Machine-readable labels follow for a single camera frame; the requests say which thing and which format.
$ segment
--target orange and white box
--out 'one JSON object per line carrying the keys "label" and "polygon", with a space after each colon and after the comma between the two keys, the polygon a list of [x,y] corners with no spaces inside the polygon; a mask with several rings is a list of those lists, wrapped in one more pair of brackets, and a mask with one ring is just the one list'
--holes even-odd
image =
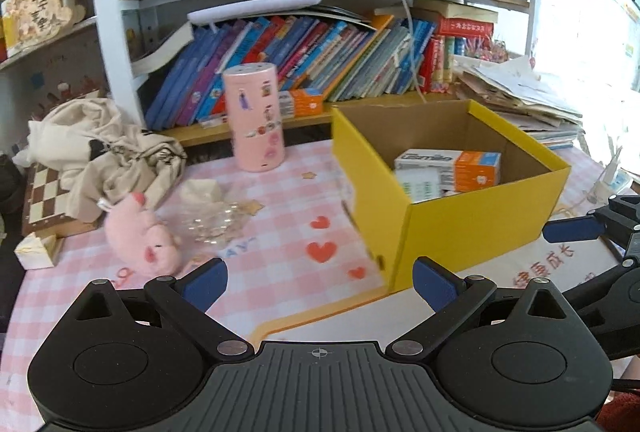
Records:
{"label": "orange and white box", "polygon": [[278,93],[283,119],[322,114],[322,95],[313,89],[295,89]]}
{"label": "orange and white box", "polygon": [[409,149],[394,162],[396,170],[434,167],[444,190],[470,192],[500,183],[500,153]]}

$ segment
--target table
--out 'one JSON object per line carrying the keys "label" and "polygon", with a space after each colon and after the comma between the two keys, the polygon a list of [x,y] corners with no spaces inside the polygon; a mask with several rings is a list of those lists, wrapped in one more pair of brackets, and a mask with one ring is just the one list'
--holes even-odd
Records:
{"label": "table", "polygon": [[[558,154],[572,164],[560,203],[574,205],[598,178],[602,167],[578,149]],[[254,345],[265,338],[287,340],[379,340],[382,346],[432,312],[413,290],[386,297],[386,288],[366,247],[344,214],[337,189],[331,142],[287,149],[285,163],[261,174],[238,171],[233,159],[189,167],[186,179],[213,177],[223,187],[244,191],[264,205],[238,239],[220,256],[227,263],[226,293],[207,312]],[[588,201],[575,208],[585,213]],[[184,226],[178,195],[158,210],[172,229]],[[310,223],[324,216],[329,228]],[[187,235],[182,237],[188,242]],[[306,247],[335,243],[326,263],[310,258]],[[599,241],[549,245],[543,240],[497,257],[473,270],[498,285],[522,285],[546,267],[560,289],[610,268],[614,260]],[[185,245],[190,261],[183,273],[214,255],[207,245]],[[31,358],[66,308],[93,279],[116,287],[142,287],[148,278],[126,268],[110,253],[102,229],[65,241],[55,268],[28,271],[18,295],[0,364],[0,432],[37,430],[42,420],[31,399],[26,372]]]}

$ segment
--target chessboard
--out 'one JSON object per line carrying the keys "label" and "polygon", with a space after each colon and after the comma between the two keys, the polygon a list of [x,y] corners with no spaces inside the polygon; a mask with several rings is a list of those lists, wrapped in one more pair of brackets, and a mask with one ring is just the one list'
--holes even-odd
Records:
{"label": "chessboard", "polygon": [[67,215],[69,192],[60,186],[58,171],[39,163],[29,169],[22,212],[22,235],[69,237],[95,230],[98,221],[83,223]]}

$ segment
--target pink tumbler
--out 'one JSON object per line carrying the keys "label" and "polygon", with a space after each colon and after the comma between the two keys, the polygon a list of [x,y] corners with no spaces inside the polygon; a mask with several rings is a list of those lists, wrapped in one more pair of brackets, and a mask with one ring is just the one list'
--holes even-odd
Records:
{"label": "pink tumbler", "polygon": [[276,67],[241,64],[225,70],[222,79],[238,167],[249,172],[276,168],[284,160]]}

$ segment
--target red cloth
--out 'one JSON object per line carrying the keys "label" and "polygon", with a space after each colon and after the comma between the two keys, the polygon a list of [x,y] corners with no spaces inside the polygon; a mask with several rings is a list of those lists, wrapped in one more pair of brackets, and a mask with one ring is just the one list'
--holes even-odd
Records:
{"label": "red cloth", "polygon": [[597,421],[607,432],[640,432],[640,396],[619,393],[602,407]]}

